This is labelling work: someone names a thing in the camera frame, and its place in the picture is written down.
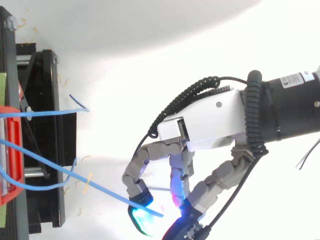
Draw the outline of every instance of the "black cylindrical motor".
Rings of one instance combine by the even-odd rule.
[[[320,71],[263,83],[261,133],[265,142],[320,131]]]

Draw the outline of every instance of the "coiled cord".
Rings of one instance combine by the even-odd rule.
[[[261,102],[263,94],[262,74],[257,70],[249,73],[245,88],[245,132],[250,151],[256,159],[260,159],[269,151],[261,133]]]
[[[194,84],[189,86],[186,90],[181,92],[172,102],[169,103],[168,106],[166,106],[166,108],[158,115],[158,117],[152,123],[147,135],[152,139],[158,138],[159,136],[158,129],[157,129],[158,125],[162,123],[162,121],[166,117],[181,111],[190,103],[190,100],[192,97],[196,96],[202,91],[207,89],[217,89],[220,86],[220,82],[222,80],[233,80],[233,81],[246,84],[246,81],[236,77],[230,77],[230,76],[225,76],[225,77],[209,76],[195,82]]]
[[[257,70],[251,71],[248,75],[246,84],[247,87],[244,90],[245,133],[247,145],[251,150],[253,156],[255,157],[255,161],[249,166],[248,170],[241,179],[239,185],[236,187],[231,197],[228,199],[228,201],[225,203],[225,205],[222,207],[219,213],[215,216],[215,218],[207,226],[205,226],[195,234],[195,240],[203,240],[207,238],[213,226],[217,223],[217,221],[221,218],[221,216],[225,213],[225,211],[231,205],[233,200],[236,198],[239,191],[245,184],[247,178],[249,177],[250,173],[257,165],[259,160],[264,155],[269,153],[269,151],[265,147],[265,142],[263,141],[263,137],[261,134],[260,114],[263,94],[263,82],[261,72]]]

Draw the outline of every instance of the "green tape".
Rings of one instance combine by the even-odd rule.
[[[7,74],[0,73],[0,106],[5,105]]]
[[[7,74],[0,73],[0,106],[5,105]],[[6,226],[7,205],[0,206],[0,228]]]
[[[6,226],[7,205],[0,206],[0,228]]]

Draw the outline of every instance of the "metal rod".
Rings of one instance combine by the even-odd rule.
[[[31,59],[31,55],[17,55],[16,56],[16,64],[18,66],[28,65]]]
[[[24,117],[24,119],[21,121],[21,124],[22,124],[22,129],[25,132],[25,134],[27,136],[27,139],[29,140],[29,143],[31,145],[31,149],[30,150],[32,152],[34,152],[35,154],[38,154],[39,156],[41,156],[37,141],[36,141],[35,136],[34,136],[32,130],[31,130],[31,127],[29,125],[28,119],[26,117]],[[49,173],[47,171],[46,165],[43,164],[40,161],[38,163],[39,163],[41,171],[43,172],[44,178],[45,179],[49,179]]]
[[[41,167],[26,167],[24,169],[24,177],[25,178],[39,178],[44,177],[44,173],[41,170]]]

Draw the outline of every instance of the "black wire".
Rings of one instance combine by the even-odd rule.
[[[231,80],[231,81],[236,81],[236,82],[239,82],[239,83],[242,83],[242,84],[247,84],[247,81],[242,80],[242,79],[237,78],[237,77],[233,77],[233,76],[222,76],[222,77],[219,77],[217,80],[218,81]]]
[[[134,154],[132,157],[134,157],[137,152],[138,152],[138,149],[141,148],[142,144],[144,144],[145,140],[148,138],[148,133],[141,139],[141,141],[139,142],[138,146],[136,147],[135,151],[134,151]]]
[[[309,152],[308,152],[308,154],[305,156],[305,158],[304,158],[304,160],[303,160],[303,162],[302,162],[301,167],[299,168],[299,170],[302,169],[302,167],[304,166],[307,158],[309,157],[309,155],[311,154],[311,152],[316,148],[316,146],[318,146],[318,144],[320,144],[320,140],[319,140],[315,145],[313,145],[313,147],[309,150]]]
[[[257,165],[258,161],[260,160],[260,158],[255,159],[255,161],[251,164],[251,166],[248,168],[248,170],[245,172],[243,178],[241,179],[239,185],[236,187],[236,189],[234,190],[233,194],[231,195],[231,197],[229,198],[229,200],[225,203],[225,205],[223,206],[223,208],[221,208],[221,210],[219,211],[219,213],[215,216],[215,218],[210,222],[210,224],[208,225],[208,227],[211,229],[216,222],[221,218],[221,216],[225,213],[225,211],[228,209],[228,207],[230,206],[230,204],[233,202],[233,200],[235,199],[235,197],[238,195],[239,191],[241,190],[241,188],[243,187],[243,185],[245,184],[247,178],[249,177],[251,171],[254,169],[254,167]]]

